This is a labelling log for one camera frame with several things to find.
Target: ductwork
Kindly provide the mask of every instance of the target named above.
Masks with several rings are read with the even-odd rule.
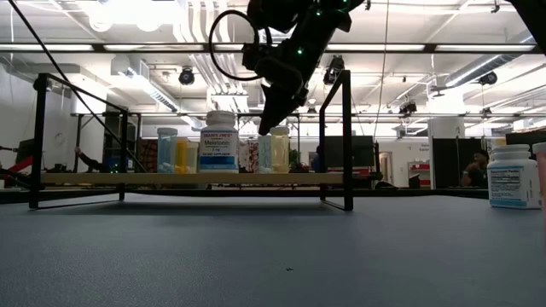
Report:
[[[203,35],[201,28],[201,1],[200,0],[177,0],[180,6],[181,22],[173,25],[173,35],[178,42],[205,42],[206,37]],[[206,9],[206,24],[205,30],[209,33],[212,23],[214,22],[214,2],[215,0],[204,0]],[[189,3],[192,4],[192,22],[189,25]],[[226,10],[227,3],[225,0],[218,1],[219,10]],[[227,20],[223,19],[219,25],[219,32],[222,42],[229,42]],[[212,37],[213,42],[217,42],[216,35]],[[236,75],[235,57],[233,55],[215,55],[218,64],[227,72]],[[225,77],[212,63],[210,55],[190,55],[189,59],[194,63],[199,70],[206,83],[210,88],[213,88],[216,95],[221,94],[242,94],[243,88],[239,81],[235,81]]]
[[[509,40],[509,43],[535,43],[535,39],[524,31]],[[492,72],[493,70],[506,65],[522,55],[484,55],[478,60],[466,65],[462,69],[453,72],[444,80],[445,88],[455,88]]]

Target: ceiling light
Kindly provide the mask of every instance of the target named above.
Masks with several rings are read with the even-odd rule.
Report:
[[[217,43],[214,45],[215,51],[239,51],[242,49],[242,43]]]
[[[457,52],[515,52],[531,51],[534,44],[440,44],[435,51],[457,51]]]
[[[199,52],[205,50],[200,43],[176,43],[176,44],[105,44],[106,51],[186,51]]]
[[[143,117],[176,117],[176,113],[142,113]]]
[[[327,51],[423,51],[424,44],[330,43]]]
[[[136,26],[144,32],[153,32],[160,28],[161,24],[153,21],[139,22]]]
[[[49,51],[93,51],[90,44],[46,44]],[[42,51],[37,43],[1,43],[0,51]]]

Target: ceiling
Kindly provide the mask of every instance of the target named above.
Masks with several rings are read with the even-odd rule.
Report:
[[[127,4],[127,14],[134,12],[140,3],[148,0],[133,0]],[[190,1],[200,4],[200,33],[206,28],[206,1]],[[370,11],[364,6],[351,12],[352,28],[349,33],[336,31],[333,43],[506,43],[517,34],[526,30],[521,18],[512,6],[501,1],[501,9],[492,14],[493,1],[483,0],[387,0],[372,1]],[[139,29],[136,20],[123,21],[124,24],[113,23],[105,32],[94,31],[90,26],[88,6],[97,5],[88,1],[23,1],[19,0],[20,9],[37,30],[38,35],[46,43],[152,43],[177,42],[173,35],[173,22],[178,14],[177,1],[157,1],[146,3],[146,14],[152,20],[163,20],[157,30],[145,32]],[[227,8],[245,10],[247,1],[228,0]],[[195,16],[186,13],[193,22]],[[33,43],[31,33],[13,14],[13,37],[11,10],[7,1],[0,0],[0,42]],[[190,23],[191,30],[195,25]],[[227,31],[232,42],[242,43],[252,39],[250,27],[239,17],[229,17]],[[467,64],[476,61],[481,55],[383,55],[383,54],[344,54],[342,55],[346,68],[351,70],[351,91],[354,107],[362,113],[387,113],[398,111],[400,103],[406,99],[403,94],[419,82],[439,82]],[[55,59],[63,64],[76,64],[94,73],[98,78],[126,94],[110,95],[109,100],[135,110],[155,110],[155,101],[146,94],[142,87],[127,82],[118,74],[112,75],[110,54],[55,54]],[[145,61],[151,71],[150,79],[161,90],[180,101],[181,106],[188,111],[205,112],[210,109],[206,103],[209,85],[202,77],[199,69],[194,68],[195,82],[190,86],[182,86],[178,82],[178,74],[182,67],[195,67],[190,55],[185,54],[132,54],[131,62]],[[328,65],[331,55],[325,55],[310,83],[309,98],[315,99],[317,105],[324,101],[329,87],[322,83],[324,68]],[[251,76],[241,65],[241,55],[235,54],[236,70],[241,76]],[[45,55],[15,54],[14,66],[48,63]],[[517,97],[521,93],[544,84],[546,70],[541,65],[546,63],[542,55],[523,55],[520,58],[495,70],[498,81],[495,85],[465,84],[457,89],[464,97],[467,111],[478,112],[483,106],[496,101]],[[261,106],[260,81],[242,83],[242,88],[248,93],[248,106],[257,110]],[[418,112],[427,110],[427,91],[425,85],[418,85],[411,91],[411,96],[418,106]],[[340,112],[340,93],[335,96],[334,113]],[[519,100],[508,104],[499,112],[518,112],[528,106],[537,106],[546,102],[544,94],[538,92],[530,99]]]

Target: black cable wire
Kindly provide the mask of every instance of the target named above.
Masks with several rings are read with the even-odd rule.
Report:
[[[212,23],[211,31],[210,31],[210,33],[208,35],[208,47],[209,47],[209,52],[211,54],[212,63],[224,76],[226,76],[228,78],[231,78],[231,79],[234,79],[234,80],[237,80],[237,81],[254,81],[254,80],[258,80],[258,79],[261,78],[260,76],[243,78],[243,77],[237,77],[237,76],[229,74],[228,72],[226,72],[218,64],[218,62],[216,60],[216,57],[214,57],[214,44],[212,42],[212,37],[214,36],[214,31],[216,30],[216,27],[218,26],[218,23],[221,21],[221,19],[224,18],[225,16],[229,15],[229,14],[235,14],[237,16],[240,16],[240,17],[244,18],[246,21],[248,21],[248,23],[250,24],[250,26],[252,27],[253,32],[254,32],[254,41],[253,41],[254,48],[258,49],[259,34],[258,34],[258,28],[254,25],[254,22],[246,14],[244,14],[244,13],[238,11],[238,10],[235,10],[235,9],[228,9],[228,10],[224,11],[223,13],[221,13],[217,17],[217,19]],[[270,29],[268,27],[265,28],[265,36],[267,37],[267,45],[271,46],[273,44],[273,39],[271,37],[271,32],[270,32]]]
[[[34,31],[34,28],[31,26],[30,22],[28,22],[28,20],[26,19],[26,17],[23,15],[23,13],[20,11],[19,7],[17,6],[17,4],[15,4],[15,1],[14,0],[8,0],[9,1],[9,4],[11,4],[11,7],[14,9],[14,11],[17,13],[17,15],[21,18],[21,20],[23,20],[23,23],[25,23],[25,26],[26,28],[28,29],[28,31],[31,32],[31,34],[34,36],[34,38],[38,41],[38,44],[42,47],[42,50],[44,51],[44,53],[48,56],[49,58],[49,61],[51,61],[51,64],[53,64],[53,66],[55,67],[55,70],[61,75],[61,77],[67,81],[68,83],[71,84],[70,80],[68,80],[67,78],[67,75],[61,70],[61,68],[59,67],[59,65],[57,64],[57,62],[55,61],[55,59],[53,58],[53,55],[51,55],[51,53],[49,52],[49,50],[47,49],[47,47],[45,46],[44,42],[42,42],[42,39],[39,37],[39,35],[36,33],[36,31]],[[91,115],[99,122],[99,124],[101,124],[102,127],[104,127],[104,130],[106,130],[110,136],[112,136],[114,138],[114,140],[116,140],[116,142],[119,143],[119,145],[121,145],[121,140],[116,136],[114,135],[114,133],[110,130],[110,128],[108,128],[106,126],[106,124],[104,124],[101,119],[99,119],[99,117],[91,110],[91,108],[87,105],[87,103],[85,103],[84,99],[82,98],[82,96],[79,94],[79,92],[77,90],[74,91],[74,94],[76,95],[76,97],[82,102],[82,104],[89,110],[89,112],[91,113]],[[127,152],[127,154],[129,154],[129,157],[133,158],[135,160],[135,162],[138,163],[138,166],[140,166],[143,170],[144,170],[144,167],[142,166],[142,164],[138,161],[137,157],[135,157],[135,155],[128,149],[126,148],[125,151]]]

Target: pill bottle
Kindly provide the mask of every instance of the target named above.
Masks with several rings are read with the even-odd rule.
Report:
[[[206,114],[206,128],[201,131],[199,173],[238,173],[239,134],[234,128],[235,115],[227,111]]]
[[[495,148],[487,166],[489,203],[494,207],[541,207],[537,162],[529,159],[529,145]]]

